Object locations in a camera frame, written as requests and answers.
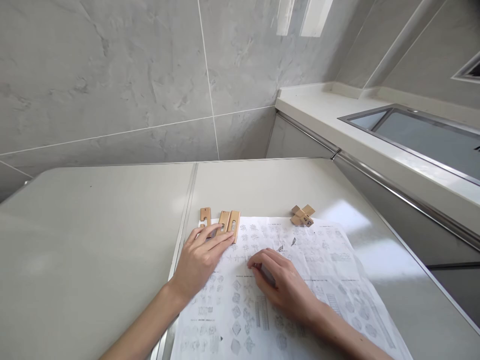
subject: white table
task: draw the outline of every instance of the white table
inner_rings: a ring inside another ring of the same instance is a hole
[[[343,225],[414,358],[480,354],[476,330],[332,161],[268,159],[34,179],[0,205],[0,358],[99,357],[167,281],[200,208],[287,217],[306,204]]]

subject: white countertop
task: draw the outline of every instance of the white countertop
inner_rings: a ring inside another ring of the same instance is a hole
[[[479,334],[332,161],[266,159],[60,168],[0,204],[0,359],[97,359],[167,281],[200,208],[306,204],[343,226],[415,359],[475,358]]]
[[[328,84],[283,88],[275,107],[398,185],[480,234],[480,186],[368,134],[339,117],[390,105],[333,93]]]

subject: wall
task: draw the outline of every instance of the wall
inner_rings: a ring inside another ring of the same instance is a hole
[[[480,84],[451,79],[479,50],[480,2],[447,0],[383,85],[480,109]]]
[[[1,1],[0,199],[55,167],[263,158],[278,88],[334,80],[373,2],[300,37],[307,0],[287,36],[279,0]]]
[[[336,81],[363,89],[421,0],[376,0]]]

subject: instruction sheet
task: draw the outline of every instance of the instruction sheet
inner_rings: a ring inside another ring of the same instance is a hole
[[[241,217],[236,244],[178,317],[172,360],[338,359],[257,287],[247,261],[265,248],[291,260],[316,297],[379,348],[396,360],[412,359],[340,225],[314,219],[311,227],[300,227],[288,217]]]

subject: finger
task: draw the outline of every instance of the finger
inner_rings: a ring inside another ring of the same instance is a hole
[[[230,237],[227,237],[225,240],[223,240],[222,242],[220,242],[219,244],[215,245],[210,251],[209,253],[215,258],[215,259],[218,259],[220,260],[220,257],[222,256],[222,254],[225,252],[225,250],[227,250],[227,248],[232,245],[232,243],[234,242],[234,237],[233,236],[230,236]]]
[[[226,232],[224,234],[221,234],[221,235],[217,235],[215,236],[213,239],[210,239],[208,240],[207,242],[205,242],[201,248],[202,249],[205,249],[205,251],[208,251],[212,248],[214,248],[215,246],[217,246],[218,244],[220,244],[221,242],[227,240],[228,238],[230,238],[232,235],[234,234],[233,231],[229,231],[229,232]]]
[[[260,272],[259,269],[253,266],[251,270],[253,271],[253,276],[255,276],[256,285],[259,287],[261,292],[266,295],[268,300],[276,304],[278,296],[277,290],[268,283],[268,281],[265,279],[264,275]]]
[[[186,247],[186,246],[190,245],[195,240],[197,235],[200,234],[203,231],[203,229],[204,229],[203,227],[194,228],[191,231],[190,235],[188,236],[188,239],[185,241],[184,246]]]
[[[222,224],[219,224],[219,223],[216,223],[216,224],[212,224],[210,226],[207,226],[207,227],[203,227],[202,228],[202,231],[200,232],[200,234],[198,234],[198,236],[196,237],[195,240],[193,240],[193,243],[192,243],[192,246],[194,248],[198,248],[200,245],[202,245],[205,240],[207,239],[207,236],[214,230],[218,229],[218,228],[221,228],[222,227]]]
[[[277,276],[280,271],[280,265],[277,264],[270,256],[269,253],[260,250],[257,252],[255,255],[253,255],[250,260],[248,260],[246,266],[251,269],[254,264],[262,264],[262,266],[265,266],[268,271],[273,275],[275,280],[277,280]]]
[[[290,265],[290,261],[277,251],[269,247],[267,247],[265,251],[281,267],[288,267]]]

